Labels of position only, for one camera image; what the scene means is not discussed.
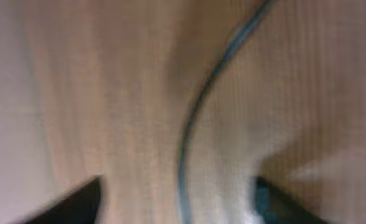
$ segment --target wooden floor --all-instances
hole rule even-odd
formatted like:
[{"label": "wooden floor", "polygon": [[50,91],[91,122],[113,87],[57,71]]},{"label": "wooden floor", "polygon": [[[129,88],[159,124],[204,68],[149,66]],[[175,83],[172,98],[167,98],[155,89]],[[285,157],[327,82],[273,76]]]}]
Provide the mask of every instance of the wooden floor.
[{"label": "wooden floor", "polygon": [[[259,3],[26,0],[60,191],[101,174],[103,223],[179,223],[185,115]],[[277,1],[215,86],[195,133],[196,223],[236,220],[237,195],[246,200],[255,171],[325,219],[366,223],[366,1]]]}]

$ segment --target curved wire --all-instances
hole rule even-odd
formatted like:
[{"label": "curved wire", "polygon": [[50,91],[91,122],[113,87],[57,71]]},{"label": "curved wire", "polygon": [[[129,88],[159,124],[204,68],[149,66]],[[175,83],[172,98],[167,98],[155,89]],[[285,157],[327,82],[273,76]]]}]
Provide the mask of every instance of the curved wire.
[{"label": "curved wire", "polygon": [[198,113],[203,105],[205,97],[209,94],[215,80],[219,77],[220,72],[226,66],[228,61],[234,56],[240,46],[244,43],[246,38],[253,32],[261,18],[271,6],[274,0],[265,0],[259,9],[255,12],[252,18],[240,29],[240,31],[234,36],[233,40],[229,43],[226,51],[224,52],[222,59],[218,61],[216,66],[213,68],[212,72],[205,81],[198,98],[189,113],[186,124],[183,129],[183,135],[179,148],[179,158],[177,161],[177,187],[180,202],[180,211],[184,224],[192,223],[192,212],[189,204],[189,198],[187,196],[187,189],[185,184],[185,170],[187,167],[187,156],[188,156],[188,146],[190,139],[192,137],[192,130],[194,123],[197,120]]}]

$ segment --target cable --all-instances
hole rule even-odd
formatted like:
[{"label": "cable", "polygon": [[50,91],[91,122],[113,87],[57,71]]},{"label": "cable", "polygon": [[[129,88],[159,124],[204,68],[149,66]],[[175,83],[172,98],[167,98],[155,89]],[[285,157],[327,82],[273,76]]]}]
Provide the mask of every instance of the cable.
[{"label": "cable", "polygon": [[179,148],[179,157],[177,161],[177,187],[179,194],[180,211],[184,224],[192,223],[192,212],[185,184],[185,170],[187,167],[187,156],[189,152],[188,146],[192,137],[194,123],[197,120],[198,113],[204,103],[205,97],[209,94],[209,91],[214,85],[216,79],[219,77],[220,72],[225,68],[226,64],[234,56],[240,46],[244,43],[246,38],[256,28],[267,9],[271,6],[272,2],[274,2],[274,0],[265,0],[252,16],[252,18],[234,36],[233,40],[229,43],[226,51],[222,55],[222,59],[218,61],[218,63],[208,76],[207,80],[205,81],[204,85],[202,86],[200,94],[195,100],[189,116],[187,117],[187,121],[183,129],[183,135]]}]

